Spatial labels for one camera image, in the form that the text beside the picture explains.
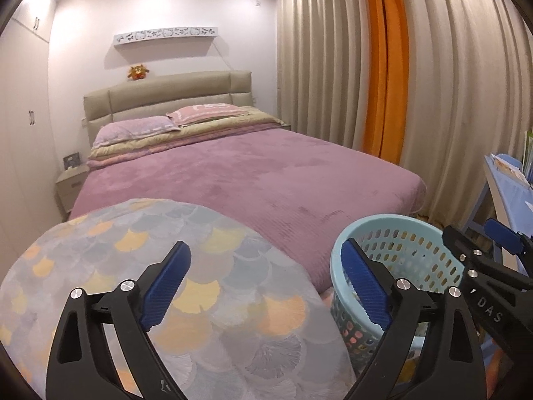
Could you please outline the beige curtain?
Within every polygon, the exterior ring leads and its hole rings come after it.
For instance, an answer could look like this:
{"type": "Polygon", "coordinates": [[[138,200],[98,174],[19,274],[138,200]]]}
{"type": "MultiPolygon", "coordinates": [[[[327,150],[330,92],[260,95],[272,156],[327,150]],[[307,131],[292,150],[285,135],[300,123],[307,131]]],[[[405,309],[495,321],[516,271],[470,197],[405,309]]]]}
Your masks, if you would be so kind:
{"type": "MultiPolygon", "coordinates": [[[[422,216],[466,222],[489,154],[520,156],[532,127],[532,34],[511,0],[404,0],[409,83],[401,165],[422,216]]],[[[363,151],[367,0],[277,0],[277,111],[293,130],[363,151]]]]}

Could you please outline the beige padded headboard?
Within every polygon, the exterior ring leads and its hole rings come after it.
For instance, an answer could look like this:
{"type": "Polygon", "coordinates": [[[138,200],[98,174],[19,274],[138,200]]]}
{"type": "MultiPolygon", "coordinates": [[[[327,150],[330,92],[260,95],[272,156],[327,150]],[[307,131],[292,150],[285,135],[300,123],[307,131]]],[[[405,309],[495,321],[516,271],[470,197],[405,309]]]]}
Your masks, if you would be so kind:
{"type": "Polygon", "coordinates": [[[251,106],[252,73],[213,70],[127,81],[88,93],[83,98],[89,141],[118,121],[163,116],[181,107],[214,103],[251,106]]]}

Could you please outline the beige nightstand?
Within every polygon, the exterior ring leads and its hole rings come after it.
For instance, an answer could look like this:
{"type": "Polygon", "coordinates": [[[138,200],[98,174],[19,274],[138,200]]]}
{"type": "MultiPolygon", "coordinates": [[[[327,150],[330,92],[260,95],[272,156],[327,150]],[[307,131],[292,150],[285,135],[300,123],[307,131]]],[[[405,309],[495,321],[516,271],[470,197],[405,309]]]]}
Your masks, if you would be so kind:
{"type": "Polygon", "coordinates": [[[63,210],[70,214],[80,190],[89,175],[86,164],[67,169],[56,180],[56,191],[63,210]]]}

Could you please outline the orange plush toy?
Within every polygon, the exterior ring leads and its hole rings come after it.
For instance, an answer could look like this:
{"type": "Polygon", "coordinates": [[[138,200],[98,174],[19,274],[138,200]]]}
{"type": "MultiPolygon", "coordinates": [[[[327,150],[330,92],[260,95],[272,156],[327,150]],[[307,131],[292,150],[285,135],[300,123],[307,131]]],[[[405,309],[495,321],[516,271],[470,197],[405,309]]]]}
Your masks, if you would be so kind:
{"type": "Polygon", "coordinates": [[[129,68],[127,77],[130,80],[143,80],[149,72],[150,70],[148,70],[144,64],[138,64],[129,68]]]}

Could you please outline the orange curtain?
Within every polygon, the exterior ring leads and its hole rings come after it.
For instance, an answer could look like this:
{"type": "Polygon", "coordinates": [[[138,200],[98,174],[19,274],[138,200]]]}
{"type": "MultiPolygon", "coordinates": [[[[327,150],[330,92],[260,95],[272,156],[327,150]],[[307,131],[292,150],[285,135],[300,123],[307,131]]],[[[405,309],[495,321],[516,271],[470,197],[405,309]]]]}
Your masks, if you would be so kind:
{"type": "Polygon", "coordinates": [[[404,0],[367,0],[368,106],[363,151],[399,164],[406,132],[409,33],[404,0]]]}

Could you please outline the beige folded blanket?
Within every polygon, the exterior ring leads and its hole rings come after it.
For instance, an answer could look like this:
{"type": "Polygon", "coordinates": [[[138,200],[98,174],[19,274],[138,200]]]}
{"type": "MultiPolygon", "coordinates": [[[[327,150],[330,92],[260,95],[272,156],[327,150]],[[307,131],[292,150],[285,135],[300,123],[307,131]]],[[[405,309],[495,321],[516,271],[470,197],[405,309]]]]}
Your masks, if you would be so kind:
{"type": "Polygon", "coordinates": [[[190,126],[179,126],[180,131],[152,135],[140,140],[97,148],[92,147],[87,165],[89,169],[95,170],[182,145],[284,126],[282,120],[255,107],[243,106],[243,108],[246,109],[247,113],[241,116],[225,117],[190,126]]]}

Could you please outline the small picture frame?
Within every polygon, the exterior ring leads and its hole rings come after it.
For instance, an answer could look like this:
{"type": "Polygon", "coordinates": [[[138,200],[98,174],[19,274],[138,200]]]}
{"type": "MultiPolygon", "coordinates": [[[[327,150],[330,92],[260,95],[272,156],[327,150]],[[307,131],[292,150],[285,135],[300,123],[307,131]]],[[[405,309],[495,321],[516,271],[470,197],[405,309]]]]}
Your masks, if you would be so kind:
{"type": "Polygon", "coordinates": [[[65,171],[77,168],[81,165],[80,153],[69,154],[62,158],[65,171]]]}

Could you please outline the pink pillow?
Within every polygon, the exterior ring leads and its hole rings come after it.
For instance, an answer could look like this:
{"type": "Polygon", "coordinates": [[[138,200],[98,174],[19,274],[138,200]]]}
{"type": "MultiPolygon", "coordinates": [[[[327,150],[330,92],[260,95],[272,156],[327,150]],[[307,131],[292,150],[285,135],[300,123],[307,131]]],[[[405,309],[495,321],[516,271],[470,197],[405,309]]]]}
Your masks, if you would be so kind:
{"type": "Polygon", "coordinates": [[[243,107],[225,103],[213,103],[181,107],[167,113],[176,126],[190,126],[197,123],[208,122],[225,117],[237,117],[246,114],[243,107]]]}

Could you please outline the white wardrobe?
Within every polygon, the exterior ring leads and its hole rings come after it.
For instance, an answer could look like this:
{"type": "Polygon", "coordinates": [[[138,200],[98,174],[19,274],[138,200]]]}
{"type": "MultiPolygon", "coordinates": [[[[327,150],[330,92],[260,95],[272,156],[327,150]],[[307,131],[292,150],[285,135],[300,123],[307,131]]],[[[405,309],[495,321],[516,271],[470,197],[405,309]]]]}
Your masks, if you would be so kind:
{"type": "Polygon", "coordinates": [[[49,111],[55,0],[23,0],[1,34],[1,270],[61,221],[49,111]]]}

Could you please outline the purple pillow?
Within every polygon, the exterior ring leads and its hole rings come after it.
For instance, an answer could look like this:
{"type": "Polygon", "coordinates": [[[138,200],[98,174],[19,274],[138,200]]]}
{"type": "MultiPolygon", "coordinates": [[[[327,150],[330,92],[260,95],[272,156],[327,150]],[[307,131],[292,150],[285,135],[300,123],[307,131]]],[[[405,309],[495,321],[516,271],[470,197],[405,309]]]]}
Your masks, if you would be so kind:
{"type": "Polygon", "coordinates": [[[110,146],[180,130],[180,127],[176,126],[174,121],[166,116],[118,121],[103,126],[99,130],[92,147],[110,146]]]}

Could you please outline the light blue laundry basket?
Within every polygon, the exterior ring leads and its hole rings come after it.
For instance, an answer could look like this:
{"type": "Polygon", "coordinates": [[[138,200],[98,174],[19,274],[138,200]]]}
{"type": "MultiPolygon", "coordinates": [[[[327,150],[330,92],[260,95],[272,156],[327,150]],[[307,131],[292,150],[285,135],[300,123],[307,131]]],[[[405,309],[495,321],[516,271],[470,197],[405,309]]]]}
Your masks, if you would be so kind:
{"type": "Polygon", "coordinates": [[[340,250],[350,238],[356,240],[369,259],[385,265],[394,278],[405,278],[427,292],[443,293],[449,287],[457,287],[463,266],[444,246],[441,230],[418,219],[372,215],[352,222],[340,232],[331,250],[331,314],[348,349],[354,373],[359,376],[383,330],[370,321],[344,274],[340,250]]]}

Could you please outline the purple bed cover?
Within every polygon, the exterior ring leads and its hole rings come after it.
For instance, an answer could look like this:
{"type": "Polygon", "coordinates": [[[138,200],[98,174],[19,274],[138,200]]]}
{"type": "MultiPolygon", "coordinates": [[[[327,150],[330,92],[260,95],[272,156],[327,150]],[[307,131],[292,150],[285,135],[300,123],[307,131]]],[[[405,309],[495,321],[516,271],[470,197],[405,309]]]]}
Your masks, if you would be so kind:
{"type": "Polygon", "coordinates": [[[344,228],[375,214],[414,214],[425,194],[424,181],[396,164],[276,128],[91,171],[72,215],[131,199],[202,205],[259,232],[324,292],[331,286],[331,250],[344,228]]]}

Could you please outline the white decorative wall shelf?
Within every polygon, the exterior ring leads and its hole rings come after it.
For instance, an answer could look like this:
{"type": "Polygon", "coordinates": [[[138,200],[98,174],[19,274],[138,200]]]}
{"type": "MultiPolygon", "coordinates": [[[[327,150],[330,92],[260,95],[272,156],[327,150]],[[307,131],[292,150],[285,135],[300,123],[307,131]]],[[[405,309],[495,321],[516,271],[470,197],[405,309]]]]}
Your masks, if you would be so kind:
{"type": "Polygon", "coordinates": [[[217,27],[165,27],[116,34],[113,38],[113,45],[117,47],[137,42],[150,42],[164,39],[191,37],[214,38],[218,36],[219,29],[217,27]]]}

